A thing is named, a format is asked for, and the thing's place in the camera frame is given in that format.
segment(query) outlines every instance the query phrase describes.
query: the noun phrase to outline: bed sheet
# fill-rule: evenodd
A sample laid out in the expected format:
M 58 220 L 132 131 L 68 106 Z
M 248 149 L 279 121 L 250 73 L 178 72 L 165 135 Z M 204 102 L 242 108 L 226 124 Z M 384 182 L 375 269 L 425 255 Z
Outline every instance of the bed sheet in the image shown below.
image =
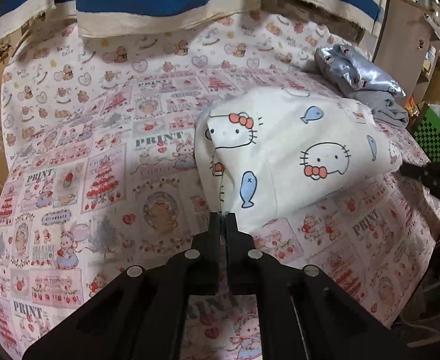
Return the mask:
M 268 21 L 252 27 L 257 14 Z M 2 101 L 12 166 L 0 199 L 0 343 L 14 359 L 126 267 L 163 264 L 206 230 L 193 157 L 205 107 L 268 85 L 339 97 L 286 57 L 298 53 L 291 23 L 270 20 L 258 12 L 88 43 L 73 25 L 22 47 Z M 427 160 L 407 132 L 382 129 L 404 159 Z M 420 185 L 386 174 L 272 218 L 253 236 L 281 263 L 318 265 L 388 326 L 427 268 L 439 217 Z M 223 273 L 220 293 L 190 299 L 181 358 L 260 356 L 255 298 L 229 295 Z

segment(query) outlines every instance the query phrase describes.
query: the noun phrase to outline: hello kitty shirt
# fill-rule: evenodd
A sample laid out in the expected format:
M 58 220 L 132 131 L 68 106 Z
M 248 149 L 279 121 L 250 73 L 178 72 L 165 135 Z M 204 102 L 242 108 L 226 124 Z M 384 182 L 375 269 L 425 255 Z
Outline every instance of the hello kitty shirt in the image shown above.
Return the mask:
M 210 208 L 235 212 L 244 232 L 401 164 L 368 107 L 292 88 L 255 88 L 204 112 L 195 159 Z

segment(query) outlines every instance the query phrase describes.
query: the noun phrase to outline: red bow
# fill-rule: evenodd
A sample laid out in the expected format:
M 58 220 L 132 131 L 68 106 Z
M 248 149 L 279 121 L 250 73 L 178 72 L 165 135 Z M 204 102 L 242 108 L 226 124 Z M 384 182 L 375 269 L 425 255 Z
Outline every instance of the red bow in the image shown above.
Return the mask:
M 238 114 L 230 114 L 228 115 L 228 119 L 232 123 L 240 123 L 242 126 L 245 126 L 248 130 L 253 128 L 253 118 L 240 116 Z
M 312 167 L 311 165 L 305 166 L 305 176 L 320 176 L 321 178 L 325 179 L 327 174 L 328 172 L 324 166 L 321 168 L 317 166 Z

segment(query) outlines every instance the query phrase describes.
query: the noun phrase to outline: green checkered box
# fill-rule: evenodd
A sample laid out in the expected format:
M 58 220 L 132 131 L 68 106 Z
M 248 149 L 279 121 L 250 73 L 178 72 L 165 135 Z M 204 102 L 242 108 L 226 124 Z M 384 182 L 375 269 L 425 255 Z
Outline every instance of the green checkered box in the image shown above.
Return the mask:
M 411 135 L 430 161 L 440 163 L 440 118 L 428 105 L 421 109 L 411 128 Z

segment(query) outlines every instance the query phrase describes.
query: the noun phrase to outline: bed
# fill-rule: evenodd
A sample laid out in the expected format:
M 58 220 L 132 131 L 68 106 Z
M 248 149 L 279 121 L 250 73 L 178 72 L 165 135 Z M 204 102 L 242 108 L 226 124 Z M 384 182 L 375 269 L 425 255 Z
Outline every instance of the bed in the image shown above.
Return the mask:
M 159 35 L 86 39 L 76 24 L 36 31 L 3 74 L 7 352 L 19 359 L 125 268 L 163 264 L 206 230 L 193 157 L 202 110 L 257 86 L 339 98 L 305 70 L 317 47 L 345 42 L 324 25 L 259 10 Z M 427 161 L 407 132 L 381 128 L 404 159 Z M 440 202 L 420 184 L 384 174 L 253 236 L 281 263 L 316 264 L 390 326 L 428 266 L 439 218 Z M 229 295 L 224 274 L 221 283 L 216 296 L 190 299 L 183 359 L 260 357 L 255 298 Z

